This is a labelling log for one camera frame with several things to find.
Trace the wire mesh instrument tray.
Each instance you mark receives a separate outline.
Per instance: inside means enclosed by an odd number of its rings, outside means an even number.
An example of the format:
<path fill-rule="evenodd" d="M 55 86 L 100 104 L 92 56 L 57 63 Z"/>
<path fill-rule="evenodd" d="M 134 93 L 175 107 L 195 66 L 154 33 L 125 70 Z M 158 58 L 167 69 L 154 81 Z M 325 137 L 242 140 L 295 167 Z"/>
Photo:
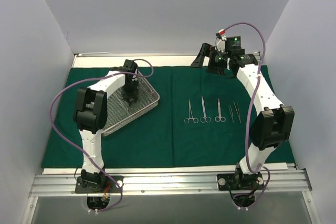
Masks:
<path fill-rule="evenodd" d="M 122 100 L 119 88 L 107 100 L 108 117 L 102 135 L 108 136 L 158 105 L 160 95 L 146 78 L 138 78 L 138 100 L 131 104 Z"/>

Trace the steel tweezers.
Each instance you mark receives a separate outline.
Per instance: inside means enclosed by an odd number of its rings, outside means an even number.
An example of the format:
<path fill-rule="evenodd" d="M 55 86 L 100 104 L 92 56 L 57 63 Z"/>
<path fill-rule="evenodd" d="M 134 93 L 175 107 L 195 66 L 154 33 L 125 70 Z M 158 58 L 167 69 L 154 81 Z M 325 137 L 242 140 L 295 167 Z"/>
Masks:
<path fill-rule="evenodd" d="M 240 116 L 240 110 L 239 110 L 238 102 L 234 101 L 234 107 L 235 107 L 235 110 L 236 110 L 236 113 L 237 113 L 237 116 L 238 116 L 238 120 L 241 123 L 242 121 L 241 121 L 241 116 Z"/>
<path fill-rule="evenodd" d="M 234 123 L 233 109 L 232 109 L 232 106 L 230 104 L 228 105 L 228 110 L 229 110 L 229 113 L 230 113 L 230 117 L 232 119 L 232 123 Z"/>

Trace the steel surgical scissors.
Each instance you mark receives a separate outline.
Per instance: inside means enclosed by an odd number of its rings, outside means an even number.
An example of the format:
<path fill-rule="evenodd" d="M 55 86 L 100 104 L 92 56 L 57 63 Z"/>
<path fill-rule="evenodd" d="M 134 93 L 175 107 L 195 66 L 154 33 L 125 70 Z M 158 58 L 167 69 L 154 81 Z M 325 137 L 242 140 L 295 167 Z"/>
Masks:
<path fill-rule="evenodd" d="M 215 122 L 226 122 L 226 118 L 222 116 L 220 99 L 218 99 L 217 101 L 217 110 L 218 110 L 218 115 L 215 117 Z"/>

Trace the steel needle holder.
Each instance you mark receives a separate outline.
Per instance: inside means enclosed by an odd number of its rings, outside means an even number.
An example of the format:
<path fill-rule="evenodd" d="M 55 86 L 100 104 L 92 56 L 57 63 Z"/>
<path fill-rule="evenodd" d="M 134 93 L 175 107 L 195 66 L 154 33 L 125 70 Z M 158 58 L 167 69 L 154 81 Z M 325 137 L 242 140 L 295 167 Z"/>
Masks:
<path fill-rule="evenodd" d="M 210 123 L 211 118 L 209 116 L 207 116 L 207 114 L 206 114 L 205 101 L 204 101 L 203 96 L 201 96 L 201 103 L 202 103 L 203 116 L 200 117 L 199 120 L 200 120 L 201 123 Z"/>

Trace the green surgical drape cloth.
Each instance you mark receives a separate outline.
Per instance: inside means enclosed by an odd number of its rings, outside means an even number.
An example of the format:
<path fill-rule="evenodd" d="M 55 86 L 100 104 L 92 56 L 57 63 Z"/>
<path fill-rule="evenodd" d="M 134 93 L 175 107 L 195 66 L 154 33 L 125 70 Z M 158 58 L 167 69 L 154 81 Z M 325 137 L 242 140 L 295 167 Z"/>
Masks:
<path fill-rule="evenodd" d="M 234 165 L 245 154 L 245 127 L 250 97 L 237 79 L 191 67 L 142 67 L 160 95 L 158 105 L 102 139 L 107 168 L 163 168 Z M 201 96 L 210 123 L 201 123 Z M 220 99 L 226 122 L 215 122 Z M 198 118 L 185 124 L 188 101 Z M 241 123 L 234 107 L 238 102 Z M 232 106 L 234 123 L 228 105 Z"/>

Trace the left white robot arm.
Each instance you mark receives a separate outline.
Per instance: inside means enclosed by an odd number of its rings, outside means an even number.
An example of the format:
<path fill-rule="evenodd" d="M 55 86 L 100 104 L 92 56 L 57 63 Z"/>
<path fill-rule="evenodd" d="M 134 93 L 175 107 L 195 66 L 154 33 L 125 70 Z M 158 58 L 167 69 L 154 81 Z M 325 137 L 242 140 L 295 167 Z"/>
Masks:
<path fill-rule="evenodd" d="M 81 179 L 94 192 L 105 188 L 104 162 L 101 151 L 101 133 L 108 119 L 108 98 L 121 89 L 121 99 L 128 104 L 139 97 L 138 65 L 130 61 L 113 68 L 104 79 L 77 91 L 73 120 L 76 123 L 85 151 Z"/>

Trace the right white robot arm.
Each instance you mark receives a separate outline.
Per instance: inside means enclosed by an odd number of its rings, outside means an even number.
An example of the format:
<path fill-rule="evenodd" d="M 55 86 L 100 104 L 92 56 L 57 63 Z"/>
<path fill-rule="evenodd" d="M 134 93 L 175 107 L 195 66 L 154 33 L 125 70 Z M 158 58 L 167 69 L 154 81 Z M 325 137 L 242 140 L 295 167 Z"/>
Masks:
<path fill-rule="evenodd" d="M 247 116 L 245 156 L 237 165 L 239 172 L 233 175 L 235 186 L 244 189 L 252 182 L 251 174 L 258 173 L 269 155 L 289 140 L 295 112 L 273 93 L 261 73 L 261 62 L 253 54 L 246 54 L 237 43 L 226 47 L 224 52 L 203 43 L 191 66 L 201 68 L 206 57 L 209 58 L 207 72 L 223 74 L 225 69 L 232 71 L 250 96 L 248 113 L 256 110 L 257 117 L 253 122 Z"/>

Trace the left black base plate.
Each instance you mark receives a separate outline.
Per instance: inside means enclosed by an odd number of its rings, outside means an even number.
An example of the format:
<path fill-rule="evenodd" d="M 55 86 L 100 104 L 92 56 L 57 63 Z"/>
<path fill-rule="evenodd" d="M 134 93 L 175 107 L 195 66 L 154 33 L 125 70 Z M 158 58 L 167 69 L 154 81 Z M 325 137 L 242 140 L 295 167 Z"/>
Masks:
<path fill-rule="evenodd" d="M 104 174 L 99 174 L 94 178 L 79 176 L 77 178 L 75 193 L 76 194 L 98 194 L 98 193 L 119 193 L 122 190 L 123 176 L 112 176 L 119 183 L 119 187 L 115 185 L 111 179 Z"/>

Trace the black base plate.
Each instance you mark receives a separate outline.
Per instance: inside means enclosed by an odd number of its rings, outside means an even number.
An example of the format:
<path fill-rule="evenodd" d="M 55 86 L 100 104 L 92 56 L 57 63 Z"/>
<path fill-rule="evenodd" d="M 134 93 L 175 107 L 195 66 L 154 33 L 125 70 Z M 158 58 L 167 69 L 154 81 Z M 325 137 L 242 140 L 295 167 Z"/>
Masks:
<path fill-rule="evenodd" d="M 98 194 L 98 193 L 119 193 L 122 190 L 123 176 L 112 176 L 119 183 L 119 187 L 115 185 L 111 179 L 104 174 L 99 174 L 94 178 L 79 176 L 77 178 L 75 193 L 76 194 Z"/>
<path fill-rule="evenodd" d="M 217 174 L 217 185 L 220 191 L 261 190 L 265 183 L 261 173 L 257 174 Z"/>

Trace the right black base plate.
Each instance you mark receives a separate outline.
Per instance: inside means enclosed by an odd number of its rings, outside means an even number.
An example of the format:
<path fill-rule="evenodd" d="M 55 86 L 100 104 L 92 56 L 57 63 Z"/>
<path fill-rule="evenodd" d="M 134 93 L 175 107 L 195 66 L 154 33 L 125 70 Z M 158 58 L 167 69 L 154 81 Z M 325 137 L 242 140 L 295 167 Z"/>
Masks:
<path fill-rule="evenodd" d="M 261 190 L 265 183 L 261 173 L 257 174 L 217 174 L 217 185 L 220 191 Z"/>

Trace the front aluminium rail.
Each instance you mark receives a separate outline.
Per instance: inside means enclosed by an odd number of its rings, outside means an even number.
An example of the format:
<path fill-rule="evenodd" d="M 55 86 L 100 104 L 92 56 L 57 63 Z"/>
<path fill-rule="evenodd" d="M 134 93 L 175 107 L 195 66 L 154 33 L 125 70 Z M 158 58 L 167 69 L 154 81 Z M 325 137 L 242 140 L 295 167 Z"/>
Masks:
<path fill-rule="evenodd" d="M 125 173 L 124 196 L 225 194 L 218 189 L 216 172 L 200 173 Z M 274 170 L 266 186 L 267 193 L 310 191 L 308 175 L 303 170 Z M 75 179 L 70 174 L 38 175 L 34 178 L 31 197 L 84 196 L 75 193 Z"/>

